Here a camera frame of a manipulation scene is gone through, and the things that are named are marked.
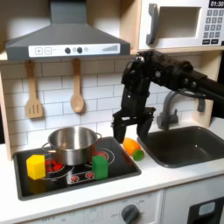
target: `shelf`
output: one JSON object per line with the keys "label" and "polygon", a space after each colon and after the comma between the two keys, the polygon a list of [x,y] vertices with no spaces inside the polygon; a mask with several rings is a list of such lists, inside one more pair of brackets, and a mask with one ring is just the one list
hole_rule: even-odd
{"label": "shelf", "polygon": [[[180,47],[180,48],[165,48],[165,49],[153,49],[161,53],[196,53],[196,52],[211,52],[211,51],[224,51],[224,46],[202,46],[202,47]],[[143,52],[147,50],[132,50],[131,55],[137,54],[137,52]]]}

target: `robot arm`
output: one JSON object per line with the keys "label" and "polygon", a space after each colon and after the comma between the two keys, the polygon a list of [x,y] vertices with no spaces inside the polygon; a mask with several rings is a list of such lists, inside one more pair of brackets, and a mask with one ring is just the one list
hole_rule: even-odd
{"label": "robot arm", "polygon": [[142,140],[147,137],[155,111],[145,107],[151,82],[173,91],[188,89],[224,103],[224,87],[194,71],[190,62],[178,61],[157,51],[139,52],[124,70],[122,109],[113,114],[114,137],[120,144],[129,125],[137,124],[138,136]]}

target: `silver pot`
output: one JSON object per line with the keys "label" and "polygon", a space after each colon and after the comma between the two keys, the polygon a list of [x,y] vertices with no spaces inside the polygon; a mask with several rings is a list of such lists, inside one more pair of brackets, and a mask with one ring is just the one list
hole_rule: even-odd
{"label": "silver pot", "polygon": [[55,130],[49,137],[48,143],[42,149],[52,153],[54,159],[63,165],[83,165],[92,161],[95,144],[102,138],[99,133],[82,127],[71,127]]}

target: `microwave keypad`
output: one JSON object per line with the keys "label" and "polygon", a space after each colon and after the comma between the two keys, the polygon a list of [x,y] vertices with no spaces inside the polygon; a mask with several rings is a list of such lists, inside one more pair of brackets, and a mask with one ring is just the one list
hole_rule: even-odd
{"label": "microwave keypad", "polygon": [[224,10],[208,10],[206,13],[206,25],[203,35],[203,45],[217,45],[221,36],[221,27]]}

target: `microwave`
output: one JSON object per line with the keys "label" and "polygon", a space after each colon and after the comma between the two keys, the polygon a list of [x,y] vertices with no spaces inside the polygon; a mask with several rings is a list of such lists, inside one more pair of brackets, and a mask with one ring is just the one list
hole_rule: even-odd
{"label": "microwave", "polygon": [[139,49],[224,45],[224,0],[143,0]]}

